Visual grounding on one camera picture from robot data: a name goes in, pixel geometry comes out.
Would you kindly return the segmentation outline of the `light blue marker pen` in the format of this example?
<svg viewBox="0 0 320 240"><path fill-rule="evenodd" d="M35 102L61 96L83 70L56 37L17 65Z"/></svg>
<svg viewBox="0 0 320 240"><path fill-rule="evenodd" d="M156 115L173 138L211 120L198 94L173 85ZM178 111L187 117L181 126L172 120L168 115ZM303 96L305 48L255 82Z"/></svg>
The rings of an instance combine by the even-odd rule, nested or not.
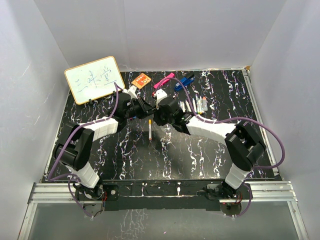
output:
<svg viewBox="0 0 320 240"><path fill-rule="evenodd" d="M186 104L186 107L187 107L188 111L191 112L191 108L190 108L189 103L186 101L185 104Z"/></svg>

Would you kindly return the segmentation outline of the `yellow tip marker pen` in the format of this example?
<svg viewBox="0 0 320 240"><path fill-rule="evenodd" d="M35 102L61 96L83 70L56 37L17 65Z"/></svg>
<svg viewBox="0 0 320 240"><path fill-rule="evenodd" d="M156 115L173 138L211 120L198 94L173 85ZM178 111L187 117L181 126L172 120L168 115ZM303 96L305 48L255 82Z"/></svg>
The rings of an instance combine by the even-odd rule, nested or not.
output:
<svg viewBox="0 0 320 240"><path fill-rule="evenodd" d="M196 97L195 100L196 100L197 113L200 114L200 113L201 113L201 108L200 108L200 105L199 105L199 99L198 99L198 97Z"/></svg>

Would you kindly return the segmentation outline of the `yellow orange marker pen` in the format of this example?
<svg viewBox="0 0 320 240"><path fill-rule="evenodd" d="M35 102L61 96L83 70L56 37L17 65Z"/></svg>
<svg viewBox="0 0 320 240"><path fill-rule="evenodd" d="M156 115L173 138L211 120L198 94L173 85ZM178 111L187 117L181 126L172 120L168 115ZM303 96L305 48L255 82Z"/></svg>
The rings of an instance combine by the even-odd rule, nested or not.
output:
<svg viewBox="0 0 320 240"><path fill-rule="evenodd" d="M148 120L148 139L152 140L152 120Z"/></svg>

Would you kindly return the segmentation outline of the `thick orange highlighter pen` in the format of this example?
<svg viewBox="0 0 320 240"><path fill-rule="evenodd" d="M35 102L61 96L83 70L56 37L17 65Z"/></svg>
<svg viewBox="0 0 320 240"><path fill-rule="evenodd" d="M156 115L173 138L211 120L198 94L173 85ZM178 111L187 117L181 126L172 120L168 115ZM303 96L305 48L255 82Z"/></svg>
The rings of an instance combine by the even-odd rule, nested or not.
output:
<svg viewBox="0 0 320 240"><path fill-rule="evenodd" d="M202 109L204 112L208 110L207 99L205 96L202 98Z"/></svg>

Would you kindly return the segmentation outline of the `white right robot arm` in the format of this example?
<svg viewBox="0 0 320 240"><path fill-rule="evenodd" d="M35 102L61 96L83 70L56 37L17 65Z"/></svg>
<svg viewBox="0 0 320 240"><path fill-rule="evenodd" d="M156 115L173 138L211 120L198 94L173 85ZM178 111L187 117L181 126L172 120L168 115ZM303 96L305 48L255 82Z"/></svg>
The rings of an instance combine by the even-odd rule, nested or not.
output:
<svg viewBox="0 0 320 240"><path fill-rule="evenodd" d="M170 124L180 133L205 137L226 146L232 165L219 195L230 199L240 194L245 178L266 151L264 141L249 122L209 123L190 111L184 112L176 100L168 97L156 100L153 121L158 126Z"/></svg>

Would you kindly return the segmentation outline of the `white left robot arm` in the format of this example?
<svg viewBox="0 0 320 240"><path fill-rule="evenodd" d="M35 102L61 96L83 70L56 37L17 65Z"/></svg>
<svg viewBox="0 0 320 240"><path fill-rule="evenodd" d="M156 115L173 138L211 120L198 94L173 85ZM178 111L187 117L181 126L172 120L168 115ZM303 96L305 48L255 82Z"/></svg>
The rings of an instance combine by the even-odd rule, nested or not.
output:
<svg viewBox="0 0 320 240"><path fill-rule="evenodd" d="M103 187L98 184L100 177L89 163L92 145L95 141L120 132L132 118L144 119L154 113L155 104L147 103L142 97L131 97L121 92L115 106L106 116L87 123L66 125L54 146L52 157L79 178L86 188L86 194L93 200L103 195Z"/></svg>

